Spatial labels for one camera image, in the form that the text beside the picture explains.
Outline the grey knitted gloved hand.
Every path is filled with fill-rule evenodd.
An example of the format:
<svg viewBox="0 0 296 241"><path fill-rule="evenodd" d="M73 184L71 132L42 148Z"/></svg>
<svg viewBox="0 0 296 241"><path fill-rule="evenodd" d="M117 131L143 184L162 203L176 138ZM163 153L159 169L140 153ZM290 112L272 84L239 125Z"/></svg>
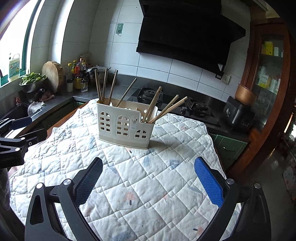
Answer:
<svg viewBox="0 0 296 241"><path fill-rule="evenodd" d="M1 206L4 210L10 209L10 183L7 168L1 169L0 174L0 196L1 196Z"/></svg>

